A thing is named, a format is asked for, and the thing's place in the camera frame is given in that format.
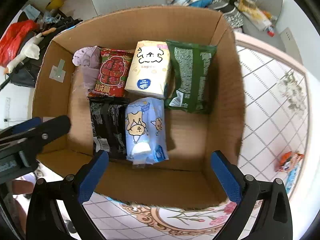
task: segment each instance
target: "wall outlet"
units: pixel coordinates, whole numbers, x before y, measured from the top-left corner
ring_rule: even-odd
[[[291,30],[289,28],[285,28],[284,31],[280,33],[280,38],[284,43],[285,52],[289,56],[293,57],[296,61],[303,64],[298,45],[292,35]]]
[[[9,119],[10,116],[10,98],[5,98],[4,102],[4,119]],[[9,122],[4,123],[4,127],[9,127]]]

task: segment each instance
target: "chair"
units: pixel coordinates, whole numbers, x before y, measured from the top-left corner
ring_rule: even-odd
[[[271,14],[279,18],[282,9],[282,0],[264,0],[262,4],[259,6],[261,10],[269,11]],[[279,33],[276,28],[274,29],[275,35],[270,37],[267,32],[259,31],[249,20],[247,17],[243,17],[243,32],[250,36],[253,36],[261,41],[264,41],[279,50],[285,52],[284,43],[280,38]]]

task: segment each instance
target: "white tissue pack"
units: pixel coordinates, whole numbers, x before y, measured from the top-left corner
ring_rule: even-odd
[[[125,90],[165,99],[169,74],[170,53],[166,42],[139,41]]]

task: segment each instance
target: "black snack bag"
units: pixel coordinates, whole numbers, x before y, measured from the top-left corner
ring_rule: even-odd
[[[90,97],[89,102],[95,152],[105,150],[110,159],[125,160],[125,109],[129,99]]]

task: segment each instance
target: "screw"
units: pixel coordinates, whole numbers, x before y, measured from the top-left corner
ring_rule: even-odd
[[[254,177],[252,175],[248,174],[248,175],[245,176],[245,179],[248,180],[248,181],[253,181]]]
[[[279,178],[276,178],[276,183],[278,183],[279,185],[281,185],[281,184],[282,184],[282,180],[279,179]]]
[[[72,181],[75,178],[73,174],[69,174],[66,176],[66,181]]]
[[[47,140],[49,138],[49,135],[47,133],[43,133],[41,137],[43,140]]]
[[[44,183],[44,178],[40,178],[37,180],[38,185],[41,185],[42,183]]]

